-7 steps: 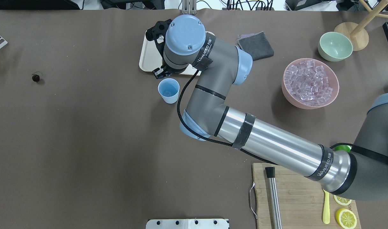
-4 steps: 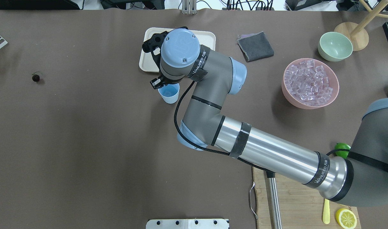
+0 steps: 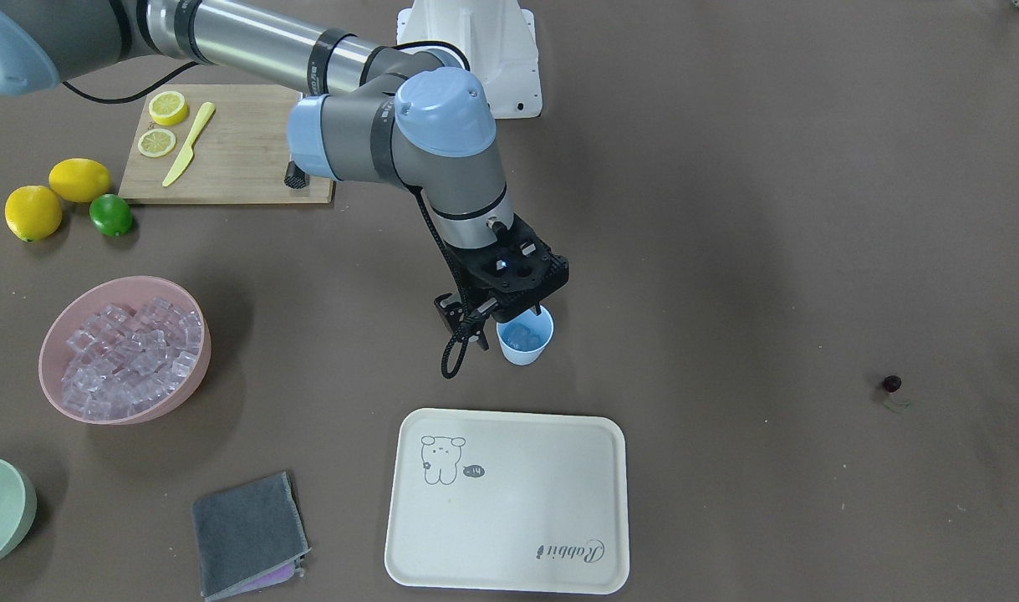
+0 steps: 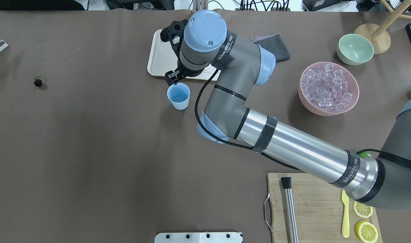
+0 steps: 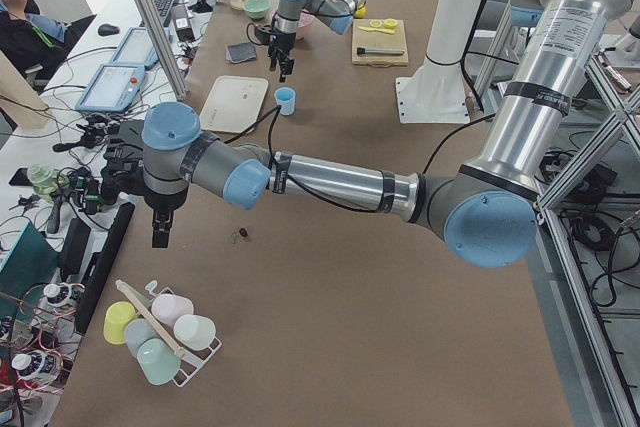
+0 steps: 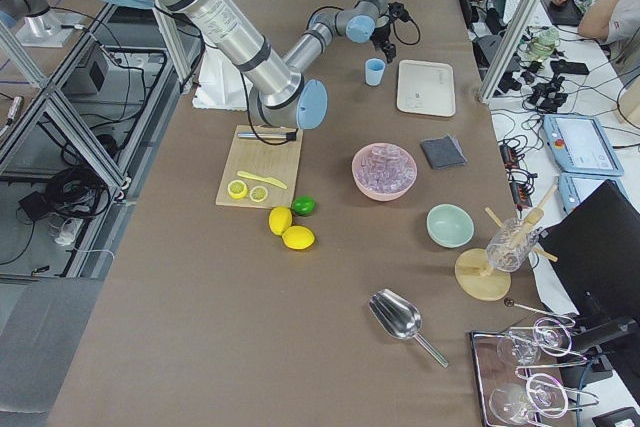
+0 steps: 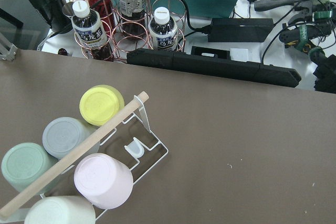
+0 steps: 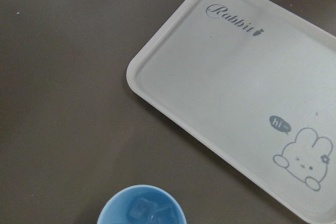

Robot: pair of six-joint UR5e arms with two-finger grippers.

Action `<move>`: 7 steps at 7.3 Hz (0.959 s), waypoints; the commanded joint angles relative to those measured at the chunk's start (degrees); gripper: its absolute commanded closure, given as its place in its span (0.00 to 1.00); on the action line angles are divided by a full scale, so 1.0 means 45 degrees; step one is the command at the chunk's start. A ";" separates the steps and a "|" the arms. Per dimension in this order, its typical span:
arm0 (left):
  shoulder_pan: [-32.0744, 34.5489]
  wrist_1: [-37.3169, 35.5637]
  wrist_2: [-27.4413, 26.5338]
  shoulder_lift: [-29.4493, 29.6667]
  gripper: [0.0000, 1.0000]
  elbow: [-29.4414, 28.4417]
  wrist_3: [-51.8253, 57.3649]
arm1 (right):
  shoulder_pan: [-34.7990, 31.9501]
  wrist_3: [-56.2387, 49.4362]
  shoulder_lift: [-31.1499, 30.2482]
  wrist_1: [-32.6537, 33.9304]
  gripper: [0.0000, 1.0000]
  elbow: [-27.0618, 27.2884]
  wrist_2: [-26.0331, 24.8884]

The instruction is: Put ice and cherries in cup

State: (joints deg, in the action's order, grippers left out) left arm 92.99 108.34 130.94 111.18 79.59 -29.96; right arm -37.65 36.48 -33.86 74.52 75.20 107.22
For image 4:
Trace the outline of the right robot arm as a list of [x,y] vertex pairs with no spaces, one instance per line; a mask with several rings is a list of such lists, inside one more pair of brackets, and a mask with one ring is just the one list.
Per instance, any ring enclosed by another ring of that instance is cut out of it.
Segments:
[[177,69],[165,74],[169,86],[201,74],[207,65],[220,71],[204,111],[196,114],[204,137],[241,140],[244,149],[344,189],[368,206],[411,209],[411,99],[378,157],[360,157],[245,106],[253,85],[263,85],[272,74],[276,57],[229,31],[217,12],[201,10],[173,21],[160,38],[177,56]]

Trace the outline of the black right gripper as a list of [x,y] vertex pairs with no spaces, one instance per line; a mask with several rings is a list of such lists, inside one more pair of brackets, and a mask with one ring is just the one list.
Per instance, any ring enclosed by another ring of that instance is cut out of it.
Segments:
[[[177,68],[174,71],[168,71],[164,77],[168,86],[176,85],[181,80],[187,77],[196,77],[200,75],[206,64],[194,64],[187,60],[182,54],[182,43],[184,38],[184,30],[188,24],[188,20],[173,21],[170,26],[162,29],[160,32],[160,39],[164,43],[170,43],[174,54],[177,57]],[[185,65],[182,61],[184,57],[185,62],[189,65]]]

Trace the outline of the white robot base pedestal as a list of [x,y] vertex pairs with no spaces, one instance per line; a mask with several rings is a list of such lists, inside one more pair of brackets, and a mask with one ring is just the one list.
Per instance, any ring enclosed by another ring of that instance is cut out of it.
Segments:
[[155,243],[243,243],[239,232],[158,233]]

